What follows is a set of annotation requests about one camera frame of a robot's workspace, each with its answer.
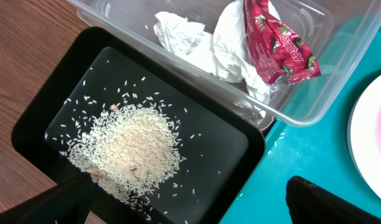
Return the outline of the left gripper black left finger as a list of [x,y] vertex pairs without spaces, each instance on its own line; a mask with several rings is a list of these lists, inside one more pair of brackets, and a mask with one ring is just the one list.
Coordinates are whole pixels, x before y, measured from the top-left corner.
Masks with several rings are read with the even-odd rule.
[[93,205],[95,184],[89,174],[52,187],[0,213],[2,224],[84,224]]

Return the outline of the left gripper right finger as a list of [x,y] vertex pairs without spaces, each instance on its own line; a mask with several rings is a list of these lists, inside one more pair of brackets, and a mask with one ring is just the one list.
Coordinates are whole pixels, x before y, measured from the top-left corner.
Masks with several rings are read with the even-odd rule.
[[381,224],[381,218],[298,175],[287,181],[286,204],[294,224]]

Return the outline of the rice pile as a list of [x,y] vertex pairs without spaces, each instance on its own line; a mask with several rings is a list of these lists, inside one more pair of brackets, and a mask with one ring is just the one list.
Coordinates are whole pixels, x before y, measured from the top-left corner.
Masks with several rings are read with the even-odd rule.
[[130,60],[94,61],[45,130],[46,143],[153,223],[198,223],[217,184],[203,170],[223,121]]

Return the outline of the pink plate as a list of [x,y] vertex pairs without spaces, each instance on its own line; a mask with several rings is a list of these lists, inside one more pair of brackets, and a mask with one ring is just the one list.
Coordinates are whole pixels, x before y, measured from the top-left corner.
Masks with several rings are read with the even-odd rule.
[[381,163],[374,149],[374,110],[381,101],[381,75],[358,97],[347,127],[347,143],[359,175],[381,199]]

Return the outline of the red snack wrapper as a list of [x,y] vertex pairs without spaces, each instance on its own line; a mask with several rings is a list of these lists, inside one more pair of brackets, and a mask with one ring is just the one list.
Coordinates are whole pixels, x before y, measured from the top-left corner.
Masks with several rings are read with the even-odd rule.
[[303,39],[270,14],[268,0],[243,2],[245,38],[252,65],[267,84],[284,76],[296,83],[321,75],[318,61]]

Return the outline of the white tissue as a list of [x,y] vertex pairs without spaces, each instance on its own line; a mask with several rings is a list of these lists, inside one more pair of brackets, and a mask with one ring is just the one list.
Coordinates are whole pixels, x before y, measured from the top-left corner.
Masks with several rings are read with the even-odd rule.
[[168,52],[225,82],[244,81],[250,96],[268,104],[270,87],[251,63],[243,16],[243,1],[231,2],[211,34],[203,23],[161,11],[155,14],[154,33]]

